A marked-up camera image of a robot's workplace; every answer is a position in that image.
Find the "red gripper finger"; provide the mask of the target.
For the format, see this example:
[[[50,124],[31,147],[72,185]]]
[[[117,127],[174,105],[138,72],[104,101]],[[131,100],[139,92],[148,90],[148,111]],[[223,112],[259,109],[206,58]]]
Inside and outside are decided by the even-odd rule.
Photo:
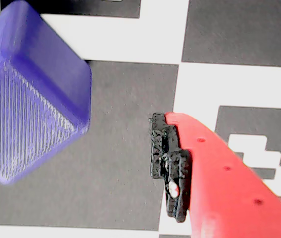
[[[183,113],[151,117],[151,177],[194,238],[281,238],[281,199],[214,132]]]

